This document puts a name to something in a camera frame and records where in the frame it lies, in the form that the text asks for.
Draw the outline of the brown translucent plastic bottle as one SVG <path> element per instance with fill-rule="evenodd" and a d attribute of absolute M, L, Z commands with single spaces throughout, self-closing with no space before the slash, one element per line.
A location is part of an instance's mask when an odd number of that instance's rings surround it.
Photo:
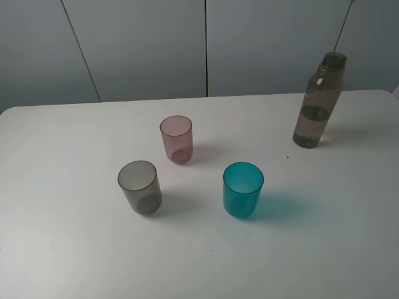
<path fill-rule="evenodd" d="M 343 87 L 347 57 L 338 52 L 324 55 L 307 84 L 292 139 L 302 148 L 315 148 L 322 137 Z"/>

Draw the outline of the pink translucent plastic cup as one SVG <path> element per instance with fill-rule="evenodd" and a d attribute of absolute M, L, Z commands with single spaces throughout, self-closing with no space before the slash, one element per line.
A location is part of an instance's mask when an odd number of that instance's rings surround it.
<path fill-rule="evenodd" d="M 167 158 L 175 164 L 185 164 L 193 155 L 193 124 L 183 115 L 173 115 L 160 123 Z"/>

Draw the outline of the teal translucent plastic cup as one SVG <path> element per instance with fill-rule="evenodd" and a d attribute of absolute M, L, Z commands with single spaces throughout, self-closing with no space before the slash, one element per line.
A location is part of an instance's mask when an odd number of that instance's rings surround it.
<path fill-rule="evenodd" d="M 248 162 L 230 164 L 223 173 L 223 206 L 235 218 L 253 214 L 264 184 L 264 175 Z"/>

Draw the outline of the grey translucent plastic cup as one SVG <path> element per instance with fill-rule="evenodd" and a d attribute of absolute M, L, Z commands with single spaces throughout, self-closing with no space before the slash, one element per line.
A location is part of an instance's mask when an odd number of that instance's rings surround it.
<path fill-rule="evenodd" d="M 117 181 L 131 208 L 140 215 L 155 213 L 162 204 L 162 194 L 156 167 L 138 160 L 125 165 Z"/>

